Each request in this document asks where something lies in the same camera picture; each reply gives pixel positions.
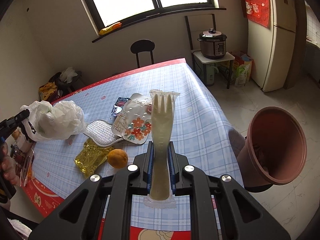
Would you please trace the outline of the left hand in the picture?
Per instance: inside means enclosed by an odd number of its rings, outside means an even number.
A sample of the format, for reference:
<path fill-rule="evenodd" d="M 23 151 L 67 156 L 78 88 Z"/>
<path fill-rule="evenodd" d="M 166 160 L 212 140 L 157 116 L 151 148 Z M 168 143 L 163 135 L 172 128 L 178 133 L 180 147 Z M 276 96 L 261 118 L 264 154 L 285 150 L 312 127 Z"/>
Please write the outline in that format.
<path fill-rule="evenodd" d="M 2 156 L 3 156 L 3 159 L 1 161 L 1 169 L 3 171 L 4 179 L 13 186 L 19 184 L 20 179 L 15 172 L 14 160 L 10 156 L 8 156 L 6 153 L 3 153 Z"/>

